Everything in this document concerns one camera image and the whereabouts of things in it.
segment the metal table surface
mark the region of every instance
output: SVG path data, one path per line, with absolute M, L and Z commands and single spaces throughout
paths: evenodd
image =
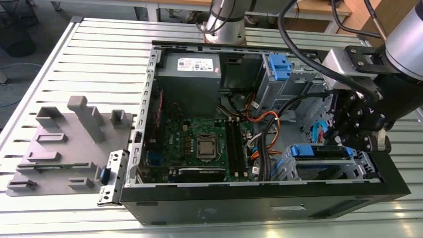
M 360 45 L 350 36 L 290 33 L 302 48 Z M 86 18 L 71 23 L 0 134 L 0 234 L 103 237 L 423 237 L 423 126 L 415 113 L 390 131 L 393 159 L 411 195 L 332 220 L 143 227 L 123 207 L 96 207 L 98 194 L 8 197 L 6 186 L 36 130 L 43 106 L 68 112 L 84 95 L 100 112 L 136 114 L 152 40 L 202 42 L 192 25 Z M 251 46 L 286 47 L 276 30 L 248 29 Z

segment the black cable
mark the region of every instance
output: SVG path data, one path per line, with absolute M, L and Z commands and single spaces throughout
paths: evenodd
M 168 9 L 164 9 L 164 10 L 166 10 L 168 13 L 171 13 Z M 175 11 L 175 10 L 174 10 L 174 13 L 180 13 L 182 11 L 183 11 L 183 10 L 179 10 L 179 11 Z
M 375 12 L 375 9 L 371 6 L 370 0 L 364 0 L 364 4 L 366 4 L 366 7 L 367 7 L 367 10 L 368 10 L 371 18 L 372 19 L 378 18 L 377 12 Z
M 218 30 L 222 29 L 222 27 L 223 27 L 223 26 L 226 25 L 226 23 L 228 22 L 228 20 L 230 20 L 230 18 L 231 18 L 231 15 L 232 15 L 232 13 L 234 13 L 235 4 L 236 4 L 236 0 L 234 0 L 234 4 L 232 4 L 232 9 L 231 9 L 230 15 L 227 16 L 226 20 L 223 21 L 223 23 L 220 24 L 220 26 L 219 26 L 216 29 L 214 29 L 214 30 L 203 30 L 202 27 L 200 27 L 200 25 L 196 24 L 198 29 L 199 29 L 199 31 L 200 31 L 202 33 L 204 33 L 204 34 L 212 34 L 212 33 L 215 33 Z M 214 26 L 215 26 L 215 24 L 216 24 L 216 22 L 218 22 L 218 19 L 219 19 L 219 17 L 220 17 L 222 9 L 223 9 L 223 7 L 222 7 L 220 10 L 219 10 L 218 17 L 216 17 L 216 19 L 215 19 L 215 21 L 214 21 L 214 24 L 212 24 L 212 26 L 211 26 L 211 29 L 214 28 Z
M 288 48 L 291 49 L 292 53 L 295 54 L 295 56 L 310 66 L 312 67 L 318 72 L 320 72 L 322 74 L 324 74 L 326 76 L 328 76 L 330 78 L 332 78 L 334 80 L 336 80 L 338 82 L 340 82 L 342 84 L 344 84 L 346 86 L 348 86 L 354 91 L 359 92 L 360 94 L 364 95 L 364 97 L 371 100 L 371 101 L 378 101 L 378 94 L 375 92 L 372 92 L 370 89 L 367 89 L 364 86 L 362 86 L 359 83 L 356 83 L 351 77 L 347 77 L 342 74 L 339 74 L 338 72 L 332 71 L 330 68 L 324 67 L 320 63 L 318 63 L 316 61 L 314 61 L 307 55 L 303 54 L 303 52 L 300 51 L 300 49 L 296 47 L 295 43 L 292 42 L 288 33 L 283 27 L 283 18 L 284 15 L 287 13 L 287 11 L 290 10 L 290 8 L 292 7 L 292 5 L 296 3 L 296 0 L 291 0 L 290 4 L 286 6 L 286 8 L 283 9 L 283 11 L 279 14 L 278 17 L 278 28 L 279 28 L 279 33 L 280 36 L 283 38 L 283 41 L 286 43 L 286 45 L 288 46 Z
M 239 114 L 239 116 L 242 118 L 246 118 L 246 116 L 243 115 L 243 112 L 236 108 L 235 103 L 232 101 L 232 92 L 230 92 L 230 94 L 227 95 L 227 100 L 230 102 L 231 107 L 234 108 L 234 110 L 236 111 L 236 113 Z
M 323 93 L 308 93 L 304 95 L 299 95 L 295 98 L 292 98 L 290 101 L 287 101 L 287 103 L 283 105 L 283 107 L 279 109 L 278 111 L 278 117 L 280 118 L 282 115 L 287 112 L 287 110 L 292 107 L 292 105 L 295 103 L 298 103 L 299 101 L 304 100 L 306 98 L 326 98 L 332 94 L 331 91 L 323 92 Z M 267 126 L 264 128 L 264 130 L 262 131 L 262 136 L 260 136 L 260 140 L 258 143 L 259 146 L 259 158 L 260 158 L 260 170 L 262 170 L 262 165 L 266 165 L 267 169 L 266 169 L 266 174 L 263 175 L 263 181 L 270 181 L 271 180 L 271 162 L 270 162 L 270 154 L 267 151 L 267 146 L 266 146 L 266 137 L 268 134 L 268 131 L 272 127 L 272 124 L 275 123 L 275 118 L 272 118 L 272 120 L 270 120 L 270 122 L 267 123 Z
M 346 27 L 343 25 L 343 23 L 339 21 L 339 17 L 338 17 L 338 12 L 336 12 L 336 6 L 335 6 L 335 0 L 332 0 L 332 14 L 334 14 L 334 18 L 335 18 L 335 22 L 336 22 L 336 25 L 339 26 L 339 28 L 342 28 L 344 31 L 348 31 L 351 33 L 355 33 L 355 34 L 360 34 L 360 35 L 364 35 L 364 36 L 370 36 L 370 37 L 374 37 L 374 38 L 379 38 L 381 39 L 381 35 L 378 33 L 374 33 L 374 32 L 368 32 L 368 31 L 359 31 L 359 30 L 355 30 L 355 29 L 351 29 L 348 27 Z

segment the blue plastic clip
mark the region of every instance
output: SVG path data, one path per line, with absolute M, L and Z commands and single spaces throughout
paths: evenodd
M 315 156 L 311 145 L 294 145 L 291 146 L 292 156 Z
M 287 81 L 291 76 L 291 63 L 284 55 L 270 54 L 270 63 L 276 81 Z

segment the blue connector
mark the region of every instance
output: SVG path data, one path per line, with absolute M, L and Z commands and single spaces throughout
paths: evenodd
M 350 157 L 352 157 L 354 156 L 354 150 L 350 147 L 346 147 L 346 149 L 347 149 L 347 153 L 348 153 Z
M 276 173 L 278 168 L 280 167 L 282 163 L 283 163 L 283 158 L 280 158 L 278 163 L 275 164 L 275 167 L 271 170 L 271 176 L 274 176 L 274 174 Z
M 315 156 L 311 145 L 294 145 L 291 146 L 292 156 Z
M 270 63 L 276 81 L 287 81 L 291 76 L 291 63 L 284 55 L 270 54 Z

